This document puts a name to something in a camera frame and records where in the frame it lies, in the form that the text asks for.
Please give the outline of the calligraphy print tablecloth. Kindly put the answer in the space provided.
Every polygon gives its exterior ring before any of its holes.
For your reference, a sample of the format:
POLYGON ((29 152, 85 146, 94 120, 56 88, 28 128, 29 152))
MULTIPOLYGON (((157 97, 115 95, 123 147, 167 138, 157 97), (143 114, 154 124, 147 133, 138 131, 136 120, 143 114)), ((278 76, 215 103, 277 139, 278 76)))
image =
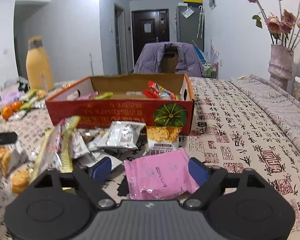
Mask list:
POLYGON ((278 126, 292 114, 300 134, 300 108, 257 80, 193 77, 191 83, 193 124, 180 146, 207 165, 257 171, 294 209, 290 239, 300 239, 300 142, 278 126))

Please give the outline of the green packet near tangerines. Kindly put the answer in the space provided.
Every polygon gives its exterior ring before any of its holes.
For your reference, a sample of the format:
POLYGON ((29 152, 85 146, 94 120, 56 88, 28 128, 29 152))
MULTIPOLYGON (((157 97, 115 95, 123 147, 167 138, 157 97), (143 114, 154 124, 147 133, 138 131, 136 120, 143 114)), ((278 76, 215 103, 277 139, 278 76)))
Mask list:
POLYGON ((21 96, 19 100, 22 103, 36 101, 38 100, 37 92, 37 89, 30 89, 25 93, 25 95, 21 96))

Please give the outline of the silver yellow long snack bag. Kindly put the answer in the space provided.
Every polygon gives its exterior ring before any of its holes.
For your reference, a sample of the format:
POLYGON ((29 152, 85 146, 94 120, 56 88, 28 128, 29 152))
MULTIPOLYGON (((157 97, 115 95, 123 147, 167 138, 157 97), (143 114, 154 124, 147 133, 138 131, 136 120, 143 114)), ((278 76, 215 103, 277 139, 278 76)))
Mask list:
POLYGON ((61 173, 73 171, 70 142, 80 119, 81 117, 76 115, 62 119, 53 129, 46 132, 45 140, 33 165, 30 182, 46 170, 55 169, 61 173))

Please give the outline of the red noodle snack bag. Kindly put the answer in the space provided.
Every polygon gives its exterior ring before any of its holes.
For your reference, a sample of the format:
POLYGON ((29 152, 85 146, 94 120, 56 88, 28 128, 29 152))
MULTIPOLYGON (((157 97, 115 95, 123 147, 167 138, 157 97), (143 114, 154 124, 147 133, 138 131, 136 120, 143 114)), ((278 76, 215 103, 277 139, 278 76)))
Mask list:
POLYGON ((148 81, 148 86, 149 89, 144 89, 142 94, 149 99, 180 100, 180 96, 175 95, 156 82, 148 81))

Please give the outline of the purple tissue pack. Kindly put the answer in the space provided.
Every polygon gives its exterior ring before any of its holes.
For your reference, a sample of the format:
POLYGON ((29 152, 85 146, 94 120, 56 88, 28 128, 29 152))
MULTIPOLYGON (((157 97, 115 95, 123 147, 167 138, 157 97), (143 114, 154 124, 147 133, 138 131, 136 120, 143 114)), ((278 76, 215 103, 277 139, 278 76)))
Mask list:
POLYGON ((1 91, 0 92, 0 104, 11 105, 15 101, 18 101, 25 93, 23 91, 1 91))

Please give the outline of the white grey snack packet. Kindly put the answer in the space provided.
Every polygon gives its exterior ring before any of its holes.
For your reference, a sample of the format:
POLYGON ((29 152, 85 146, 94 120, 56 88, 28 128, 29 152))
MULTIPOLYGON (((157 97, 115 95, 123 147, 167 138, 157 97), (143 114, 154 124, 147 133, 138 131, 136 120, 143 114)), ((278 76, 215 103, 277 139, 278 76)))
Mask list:
POLYGON ((141 131, 146 124, 136 121, 113 121, 97 144, 98 148, 117 148, 120 150, 136 150, 141 131))

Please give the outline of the pink snack packet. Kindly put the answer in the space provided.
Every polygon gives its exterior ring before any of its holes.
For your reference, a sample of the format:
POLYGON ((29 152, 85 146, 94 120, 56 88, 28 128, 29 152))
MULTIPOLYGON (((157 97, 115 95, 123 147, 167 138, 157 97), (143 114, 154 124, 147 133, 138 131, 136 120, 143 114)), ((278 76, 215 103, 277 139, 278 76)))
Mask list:
POLYGON ((129 196, 133 200, 174 199, 199 189, 189 173, 184 148, 124 162, 129 196))

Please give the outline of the pumpkin seed crisp packet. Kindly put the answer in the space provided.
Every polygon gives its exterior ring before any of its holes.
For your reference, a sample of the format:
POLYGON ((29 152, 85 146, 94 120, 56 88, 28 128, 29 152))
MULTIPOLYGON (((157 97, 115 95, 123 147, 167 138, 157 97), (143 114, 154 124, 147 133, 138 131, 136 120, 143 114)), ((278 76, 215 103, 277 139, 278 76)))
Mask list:
POLYGON ((147 126, 148 148, 144 155, 157 155, 179 148, 180 127, 147 126))

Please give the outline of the grey refrigerator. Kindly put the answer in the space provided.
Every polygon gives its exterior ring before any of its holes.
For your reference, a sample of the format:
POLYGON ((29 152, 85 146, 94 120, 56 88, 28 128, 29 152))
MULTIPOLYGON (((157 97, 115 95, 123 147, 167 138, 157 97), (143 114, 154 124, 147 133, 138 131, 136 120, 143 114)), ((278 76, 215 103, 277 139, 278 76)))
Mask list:
POLYGON ((177 41, 204 51, 204 7, 202 3, 179 3, 176 8, 177 41))

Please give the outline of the wooden chair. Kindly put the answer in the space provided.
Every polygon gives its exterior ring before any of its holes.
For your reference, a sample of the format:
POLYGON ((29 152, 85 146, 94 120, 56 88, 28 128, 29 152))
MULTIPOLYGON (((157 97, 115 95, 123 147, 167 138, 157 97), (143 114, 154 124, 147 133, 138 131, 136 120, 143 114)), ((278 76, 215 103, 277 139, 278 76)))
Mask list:
POLYGON ((160 72, 174 74, 178 62, 178 50, 176 48, 166 49, 162 57, 160 72))

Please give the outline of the oat crisp packet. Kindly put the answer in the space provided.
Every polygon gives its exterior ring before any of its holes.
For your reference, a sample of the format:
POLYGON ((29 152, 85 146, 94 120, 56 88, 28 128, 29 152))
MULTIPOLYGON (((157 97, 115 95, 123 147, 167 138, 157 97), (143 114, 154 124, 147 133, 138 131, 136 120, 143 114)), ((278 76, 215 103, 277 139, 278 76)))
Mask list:
POLYGON ((12 192, 16 195, 21 194, 30 183, 30 172, 29 170, 20 170, 12 176, 12 192))

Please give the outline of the orange tangerine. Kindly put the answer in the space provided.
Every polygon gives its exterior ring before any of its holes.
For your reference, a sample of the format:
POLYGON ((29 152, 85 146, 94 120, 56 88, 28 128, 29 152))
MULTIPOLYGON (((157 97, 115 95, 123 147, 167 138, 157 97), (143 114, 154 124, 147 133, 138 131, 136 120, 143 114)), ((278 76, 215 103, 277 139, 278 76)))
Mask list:
POLYGON ((20 110, 22 105, 23 105, 23 103, 21 101, 15 101, 14 103, 12 103, 11 109, 12 109, 12 111, 17 112, 20 110))
POLYGON ((10 116, 12 116, 14 113, 11 106, 5 106, 1 110, 1 116, 4 120, 8 120, 10 116))

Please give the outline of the yellow thermos bottle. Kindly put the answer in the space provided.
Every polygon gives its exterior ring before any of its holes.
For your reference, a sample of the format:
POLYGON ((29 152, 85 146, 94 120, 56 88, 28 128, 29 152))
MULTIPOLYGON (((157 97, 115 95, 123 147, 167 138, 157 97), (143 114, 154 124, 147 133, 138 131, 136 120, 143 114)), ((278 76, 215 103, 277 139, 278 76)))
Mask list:
POLYGON ((45 91, 54 89, 50 61, 43 47, 41 36, 34 36, 29 39, 26 71, 31 89, 45 91))

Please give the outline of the orange cardboard box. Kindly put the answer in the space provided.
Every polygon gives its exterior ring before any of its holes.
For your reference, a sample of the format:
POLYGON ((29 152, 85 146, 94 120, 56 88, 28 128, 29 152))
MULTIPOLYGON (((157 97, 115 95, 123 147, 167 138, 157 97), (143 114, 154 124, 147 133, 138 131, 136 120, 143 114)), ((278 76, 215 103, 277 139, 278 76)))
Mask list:
POLYGON ((137 121, 148 126, 181 127, 181 134, 191 131, 194 93, 186 74, 125 74, 90 76, 77 81, 46 100, 54 125, 62 119, 80 116, 79 128, 106 128, 113 121, 137 121), (156 82, 180 100, 149 99, 142 94, 148 81, 156 82), (93 97, 112 92, 106 100, 93 97))

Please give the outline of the purple jacket on chair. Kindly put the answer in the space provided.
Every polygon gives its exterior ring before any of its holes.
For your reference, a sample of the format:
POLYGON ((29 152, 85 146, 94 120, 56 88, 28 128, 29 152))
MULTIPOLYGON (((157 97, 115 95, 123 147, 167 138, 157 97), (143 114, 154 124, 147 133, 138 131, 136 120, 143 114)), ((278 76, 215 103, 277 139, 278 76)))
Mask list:
POLYGON ((134 67, 135 74, 171 73, 203 77, 202 63, 189 43, 158 42, 144 45, 134 67))

